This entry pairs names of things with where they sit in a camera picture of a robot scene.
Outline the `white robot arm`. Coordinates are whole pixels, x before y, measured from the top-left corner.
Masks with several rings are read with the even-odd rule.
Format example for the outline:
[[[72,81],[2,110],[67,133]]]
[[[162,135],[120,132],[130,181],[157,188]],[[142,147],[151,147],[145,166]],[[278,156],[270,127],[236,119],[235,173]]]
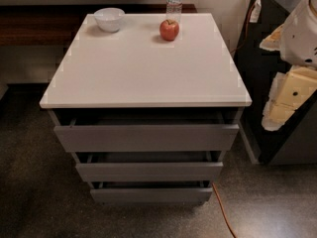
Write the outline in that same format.
[[[276,74],[263,111],[262,126],[277,131],[317,90],[317,0],[301,0],[260,48],[291,65]]]

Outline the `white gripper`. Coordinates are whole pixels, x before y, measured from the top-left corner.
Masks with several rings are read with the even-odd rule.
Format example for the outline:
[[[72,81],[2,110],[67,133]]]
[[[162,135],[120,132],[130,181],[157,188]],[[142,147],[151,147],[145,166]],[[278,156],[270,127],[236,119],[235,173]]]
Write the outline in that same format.
[[[317,28],[286,25],[275,29],[260,43],[266,51],[278,51],[291,65],[289,72],[279,72],[273,79],[264,106],[262,126],[279,130],[317,89]]]

